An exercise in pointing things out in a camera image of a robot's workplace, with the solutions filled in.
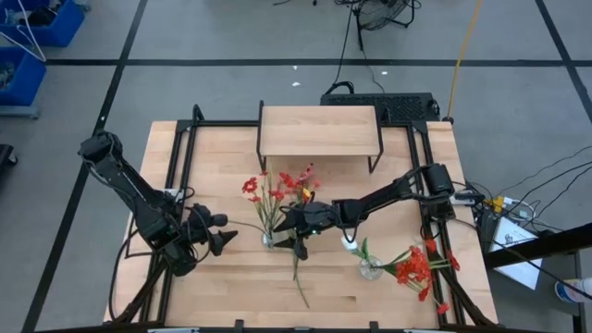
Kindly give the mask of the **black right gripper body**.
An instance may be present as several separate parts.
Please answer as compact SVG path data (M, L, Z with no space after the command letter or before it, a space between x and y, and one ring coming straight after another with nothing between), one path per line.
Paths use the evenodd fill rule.
M320 234L339 223L339 214L330 204L312 202L295 210L297 213L296 233L301 237Z

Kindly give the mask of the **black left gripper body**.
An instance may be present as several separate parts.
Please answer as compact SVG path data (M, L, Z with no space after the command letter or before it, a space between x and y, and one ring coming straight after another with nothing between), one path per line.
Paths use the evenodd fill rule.
M199 256L194 247L195 243L201 245L205 244L207 246L206 253L198 259L198 262L202 262L210 253L209 241L211 231L199 220L199 212L201 210L210 210L205 205L199 203L195 203L193 206L186 206L185 209L189 211L189 215L187 219L181 223L181 230L183 231L183 235L186 237L187 242L190 245L191 253L194 256Z

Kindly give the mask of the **dark artificial tulip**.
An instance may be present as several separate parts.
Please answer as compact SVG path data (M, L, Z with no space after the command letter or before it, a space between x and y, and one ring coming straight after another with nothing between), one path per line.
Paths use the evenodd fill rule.
M225 214L215 214L211 217L211 219L212 219L213 225L216 227L224 227L227 224L235 224L235 225L240 225L240 226L244 226L244 227L255 228L258 231L260 231L262 234L266 234L266 231L263 228L260 228L260 227L257 227L257 226L251 225L251 224L239 222L239 221L230 220L228 218L228 216Z

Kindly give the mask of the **white artificial tulip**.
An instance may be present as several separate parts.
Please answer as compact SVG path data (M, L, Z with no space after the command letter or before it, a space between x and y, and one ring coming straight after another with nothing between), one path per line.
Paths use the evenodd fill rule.
M359 245L356 240L349 241L348 235L341 237L341 243L345 250L360 259L359 270L363 275L369 268L369 253L367 250L367 240L364 239L362 245Z

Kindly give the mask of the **pink artificial blossom spray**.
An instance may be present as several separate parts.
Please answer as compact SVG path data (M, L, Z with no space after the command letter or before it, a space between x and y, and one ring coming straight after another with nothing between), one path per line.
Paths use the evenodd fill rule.
M279 173L282 184L286 187L284 190L285 194L290 197L288 207L296 207L299 204L305 204L311 200L305 200L302 197L302 189L306 188L311 192L314 189L319 187L319 183L314 180L314 164L310 163L303 172L300 173L299 176L293 177L288 173L280 172ZM302 290L301 282L299 280L299 262L300 260L296 257L293 250L291 251L292 254L292 280L296 283L297 290L302 298L302 301L307 309L310 308L309 302L306 299L306 296Z

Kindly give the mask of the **red artificial flower bunch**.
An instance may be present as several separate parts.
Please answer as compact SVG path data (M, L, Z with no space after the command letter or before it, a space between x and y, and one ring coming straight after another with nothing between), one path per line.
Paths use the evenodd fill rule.
M449 252L450 258L430 260L429 254L438 254L438 246L433 238L424 241L426 253L418 246L411 245L409 249L397 258L377 268L396 278L397 282L417 293L418 300L424 302L430 296L430 290L435 279L432 272L439 268L461 269L459 262Z
M282 184L279 173L275 179L271 173L264 171L259 176L247 179L241 188L242 193L253 203L266 232L274 233L273 229L282 217L280 206L289 197L284 192L286 187Z

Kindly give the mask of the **wooden shelf with black legs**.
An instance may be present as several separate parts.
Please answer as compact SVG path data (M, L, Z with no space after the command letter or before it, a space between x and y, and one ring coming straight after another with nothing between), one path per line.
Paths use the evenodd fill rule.
M384 153L379 115L371 105L259 104L260 168L274 156L363 156L373 172Z

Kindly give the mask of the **black perforated case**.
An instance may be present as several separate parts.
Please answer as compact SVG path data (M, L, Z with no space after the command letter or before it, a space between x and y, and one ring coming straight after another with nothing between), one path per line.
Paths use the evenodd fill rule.
M324 94L320 105L370 105L384 124L440 121L438 102L429 92Z

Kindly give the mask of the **white power strip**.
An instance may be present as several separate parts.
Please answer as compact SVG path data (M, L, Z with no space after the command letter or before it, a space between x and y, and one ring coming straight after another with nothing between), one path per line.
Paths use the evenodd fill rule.
M524 201L506 196L497 196L485 199L484 205L501 216L511 216L524 222L534 221L537 218L536 208Z

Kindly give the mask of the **black floor fan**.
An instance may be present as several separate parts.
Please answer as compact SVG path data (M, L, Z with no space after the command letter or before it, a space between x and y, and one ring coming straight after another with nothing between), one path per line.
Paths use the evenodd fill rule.
M420 0L359 0L352 8L359 49L364 51L363 31L378 31L389 24L407 29L422 5Z

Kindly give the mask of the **white printed box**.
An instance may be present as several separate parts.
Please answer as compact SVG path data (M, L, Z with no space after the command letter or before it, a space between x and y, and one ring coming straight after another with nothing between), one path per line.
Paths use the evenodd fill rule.
M515 222L503 217L498 225L495 227L493 235L491 236L491 243L488 247L489 252L502 250L500 244L507 248L518 245L523 242L533 241L537 238L534 233L519 227ZM522 284L523 286L534 290L537 286L537 281L540 271L528 263L518 263L512 265L505 265L496 267L495 271L501 273L503 276Z

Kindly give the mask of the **grey bin platform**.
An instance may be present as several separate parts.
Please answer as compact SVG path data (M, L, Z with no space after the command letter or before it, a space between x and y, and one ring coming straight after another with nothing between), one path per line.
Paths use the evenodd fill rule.
M36 106L0 105L0 117L26 117L38 119L40 112Z

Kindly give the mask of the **blue plastic bin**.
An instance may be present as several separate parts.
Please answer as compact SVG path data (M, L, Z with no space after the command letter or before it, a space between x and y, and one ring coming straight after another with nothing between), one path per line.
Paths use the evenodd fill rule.
M56 15L48 25L34 25L28 17L32 35L40 46L66 47L69 45L80 25L84 14L73 0L61 0L62 5L55 9ZM23 5L31 14L39 8L48 8L50 0L0 0L0 35L4 34L21 44L33 44L27 24L11 23L8 14L22 14Z
M0 47L0 105L31 105L43 81L43 62L18 47Z

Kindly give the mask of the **black beam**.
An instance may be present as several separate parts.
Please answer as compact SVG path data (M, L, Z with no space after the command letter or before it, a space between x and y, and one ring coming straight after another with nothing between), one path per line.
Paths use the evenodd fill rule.
M484 256L484 262L486 268L496 268L556 254L575 253L591 247L592 222L511 247L502 246L500 250L487 253Z

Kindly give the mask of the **blue white bottle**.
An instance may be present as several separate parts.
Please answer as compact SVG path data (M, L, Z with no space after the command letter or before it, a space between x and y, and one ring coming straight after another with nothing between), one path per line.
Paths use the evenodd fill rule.
M554 291L563 302L592 302L592 277L558 281L554 285Z

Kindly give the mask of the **black aluminium table frame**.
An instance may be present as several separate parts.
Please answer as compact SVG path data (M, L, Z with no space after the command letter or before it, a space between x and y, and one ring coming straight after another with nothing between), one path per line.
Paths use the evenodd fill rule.
M206 120L197 129L189 186L196 190L189 199L206 205L212 213L227 214L231 221L260 226L241 192L247 179L260 173L256 157L256 124L253 121ZM165 185L177 121L152 124L142 161L141 175L156 188ZM426 122L434 160L447 166L452 180L461 182L463 172L452 126L449 122ZM305 161L272 157L267 167L274 173L299 173L311 161L320 178L316 199L353 198L387 185L412 167L405 128L383 129L385 152L373 174L366 158L315 157ZM369 251L392 260L409 246L419 246L419 203L395 203L376 212L358 229L356 240L369 239ZM342 233L334 228L306 241L309 258L298 264L298 278L310 308L305 305L293 280L293 257L287 249L266 249L259 230L229 224L235 237L218 257L212 254L184 277L172 278L165 324L176 327L232 327L235 320L246 328L381 328L438 327L437 307L424 302L411 289L384 274L378 280L361 276L360 258L342 246ZM452 220L447 223L450 247L460 263L458 282L481 313L497 324L480 241L473 228ZM112 307L121 315L147 278L149 256L121 259Z

